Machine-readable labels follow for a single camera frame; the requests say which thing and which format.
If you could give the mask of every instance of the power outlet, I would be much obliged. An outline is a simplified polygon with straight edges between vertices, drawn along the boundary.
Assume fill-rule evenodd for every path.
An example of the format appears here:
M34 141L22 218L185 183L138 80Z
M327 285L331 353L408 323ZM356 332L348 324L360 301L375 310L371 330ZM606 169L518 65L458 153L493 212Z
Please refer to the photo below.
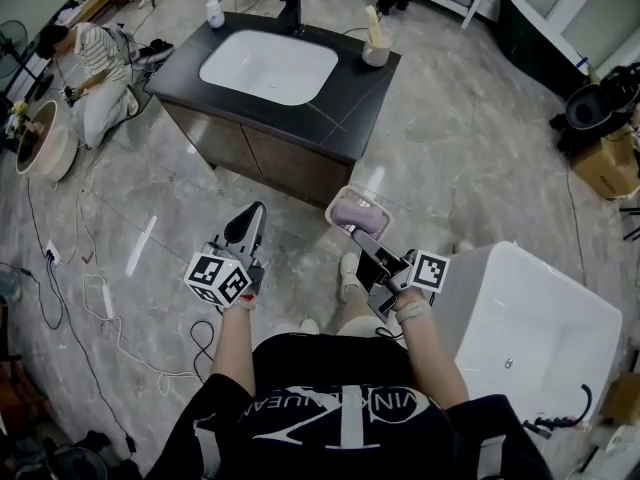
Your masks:
M51 240L47 242L47 248L45 249L45 252L46 251L51 251L51 254L53 254L53 264L60 265L60 253L58 252L58 249L56 249L56 246L53 245L53 242Z

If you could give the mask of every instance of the purple sponge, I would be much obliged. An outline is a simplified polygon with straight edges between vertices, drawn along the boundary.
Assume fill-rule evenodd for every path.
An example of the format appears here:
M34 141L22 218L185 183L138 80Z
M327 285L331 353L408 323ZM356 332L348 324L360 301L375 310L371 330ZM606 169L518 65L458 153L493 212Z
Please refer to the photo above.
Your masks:
M360 206L345 198L333 205L331 220L338 226L355 226L370 235L379 233L389 222L377 206Z

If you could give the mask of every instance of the wooden cabinet door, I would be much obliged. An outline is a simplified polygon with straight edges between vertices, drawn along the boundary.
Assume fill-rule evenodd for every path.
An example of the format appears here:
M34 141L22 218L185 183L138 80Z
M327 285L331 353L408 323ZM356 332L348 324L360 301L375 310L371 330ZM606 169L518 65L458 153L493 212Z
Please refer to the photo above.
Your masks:
M207 162L252 178L261 176L239 124L167 101L162 106Z
M248 126L242 128L264 179L288 192L326 206L349 181L345 164Z

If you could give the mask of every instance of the plant pot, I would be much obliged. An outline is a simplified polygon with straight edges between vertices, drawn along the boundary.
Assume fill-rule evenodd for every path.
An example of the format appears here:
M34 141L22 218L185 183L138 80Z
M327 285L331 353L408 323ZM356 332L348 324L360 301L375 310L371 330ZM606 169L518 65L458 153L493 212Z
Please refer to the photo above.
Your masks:
M52 181L62 178L73 163L78 151L78 138L63 122L58 104L46 102L31 119L44 129L39 135L26 131L20 140L16 156L19 174L35 171Z

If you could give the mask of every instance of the black faucet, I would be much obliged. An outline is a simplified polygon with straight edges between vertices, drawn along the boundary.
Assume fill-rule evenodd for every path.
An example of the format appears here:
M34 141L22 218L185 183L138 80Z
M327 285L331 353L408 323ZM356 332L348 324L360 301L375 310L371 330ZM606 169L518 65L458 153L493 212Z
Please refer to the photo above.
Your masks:
M300 0L280 0L285 2L284 9L278 14L278 23L281 24L285 34L295 36L302 34L304 27L301 21Z

